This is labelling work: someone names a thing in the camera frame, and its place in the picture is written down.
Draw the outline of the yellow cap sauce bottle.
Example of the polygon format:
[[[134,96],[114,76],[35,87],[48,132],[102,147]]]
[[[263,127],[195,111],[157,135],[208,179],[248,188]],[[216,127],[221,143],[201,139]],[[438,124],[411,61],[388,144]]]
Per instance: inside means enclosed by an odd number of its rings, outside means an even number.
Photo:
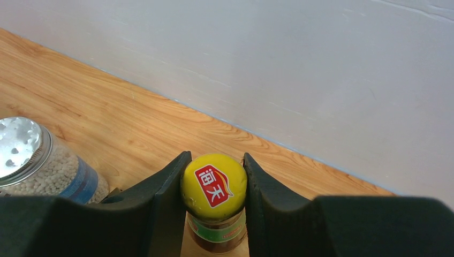
[[[195,243],[214,254],[225,254],[247,235],[244,167],[225,154],[205,154],[192,160],[180,180],[187,209],[186,226]]]

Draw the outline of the silver lid jar back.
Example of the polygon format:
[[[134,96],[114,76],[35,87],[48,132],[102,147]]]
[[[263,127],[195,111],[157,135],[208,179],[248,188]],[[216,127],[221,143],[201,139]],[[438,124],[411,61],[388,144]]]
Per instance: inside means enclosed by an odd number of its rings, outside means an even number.
[[[46,127],[25,117],[1,119],[1,194],[88,204],[108,193],[106,179]]]

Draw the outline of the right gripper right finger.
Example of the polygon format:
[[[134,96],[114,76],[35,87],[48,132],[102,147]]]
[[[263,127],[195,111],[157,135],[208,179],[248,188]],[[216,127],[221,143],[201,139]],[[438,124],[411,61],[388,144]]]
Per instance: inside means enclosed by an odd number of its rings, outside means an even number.
[[[453,211],[407,196],[307,199],[249,154],[246,226],[250,256],[453,256]]]

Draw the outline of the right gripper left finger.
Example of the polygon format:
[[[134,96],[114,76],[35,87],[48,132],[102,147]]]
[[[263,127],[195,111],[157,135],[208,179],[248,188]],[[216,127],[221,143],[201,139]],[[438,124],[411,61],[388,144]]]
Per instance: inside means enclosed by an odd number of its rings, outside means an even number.
[[[1,256],[180,256],[186,208],[180,178],[192,156],[101,203],[57,196],[1,198]]]

